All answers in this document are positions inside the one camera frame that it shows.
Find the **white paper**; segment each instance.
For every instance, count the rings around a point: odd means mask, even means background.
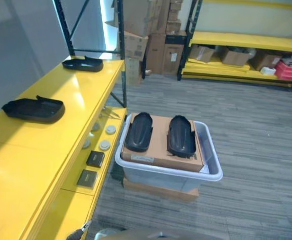
[[[153,157],[139,156],[139,155],[134,155],[134,154],[131,154],[131,160],[141,161],[141,162],[146,162],[146,163],[153,163],[154,162]]]
[[[177,60],[177,53],[175,52],[175,53],[172,53],[172,54],[171,54],[170,61],[171,61],[171,62],[175,62],[176,60]]]

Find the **white wall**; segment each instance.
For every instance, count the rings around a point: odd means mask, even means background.
[[[263,0],[292,4],[292,0]],[[184,0],[179,19],[184,30],[191,0]],[[203,2],[197,31],[231,32],[292,38],[292,10],[247,4]]]

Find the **black plastic tray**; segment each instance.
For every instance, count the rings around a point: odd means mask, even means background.
[[[190,122],[184,116],[177,115],[170,121],[167,149],[181,158],[189,158],[196,152],[195,131],[191,131]]]
[[[62,62],[62,65],[67,69],[99,72],[103,68],[104,64],[101,59],[91,58],[85,56],[85,59],[71,59]]]
[[[62,101],[41,96],[37,96],[37,100],[22,98],[10,101],[2,109],[9,117],[42,124],[58,121],[65,112]]]
[[[134,152],[145,152],[149,148],[151,134],[152,118],[148,113],[141,112],[129,125],[125,147]]]

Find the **small black box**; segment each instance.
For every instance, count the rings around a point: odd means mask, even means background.
[[[96,171],[89,171],[83,169],[80,178],[77,182],[77,185],[92,188],[95,183],[96,177],[97,177]]]
[[[86,164],[91,167],[100,168],[105,154],[101,151],[91,151]]]

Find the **box on shelf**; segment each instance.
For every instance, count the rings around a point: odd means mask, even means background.
[[[263,67],[274,68],[281,55],[275,51],[258,49],[256,55],[249,60],[249,63],[257,70],[260,71]]]
[[[181,2],[172,2],[170,4],[170,10],[181,10]]]
[[[166,33],[167,34],[177,34],[180,31],[181,22],[177,21],[167,21]]]
[[[162,60],[165,49],[165,34],[152,34],[147,46],[146,69],[152,70],[154,74],[161,74]]]
[[[162,1],[162,3],[161,3],[160,13],[158,17],[157,29],[153,32],[154,34],[166,33],[170,3],[167,0],[160,0],[160,1]]]
[[[223,64],[227,65],[236,65],[236,66],[244,66],[245,63],[248,61],[249,53],[246,52],[237,52],[234,50],[231,50],[234,48],[230,48],[227,46],[224,46],[221,48],[221,61]]]
[[[126,57],[125,72],[127,85],[133,86],[139,85],[141,83],[141,65],[138,59]]]
[[[137,36],[125,31],[125,57],[142,61],[147,47],[148,37]]]
[[[179,10],[169,10],[168,21],[177,21],[178,14],[179,14]]]
[[[157,31],[162,0],[124,0],[125,31],[145,37]],[[114,24],[118,27],[117,6],[114,4]]]
[[[137,113],[133,113],[130,122],[133,122]],[[146,165],[160,166],[170,169],[179,169],[192,172],[199,172],[203,167],[203,157],[197,133],[196,152],[189,158],[182,158],[172,155],[167,150],[167,134],[172,118],[152,115],[152,135],[149,148],[145,152],[134,152],[123,146],[121,157],[125,161],[143,163]],[[193,121],[190,121],[191,128],[196,131]]]
[[[123,185],[124,188],[129,190],[144,192],[151,195],[156,195],[163,198],[170,198],[183,202],[192,202],[199,197],[199,191],[197,188],[194,188],[193,190],[190,191],[177,191],[163,187],[156,187],[141,183],[130,182],[125,177],[123,179]]]
[[[215,48],[211,45],[192,44],[189,57],[208,63],[214,54]]]

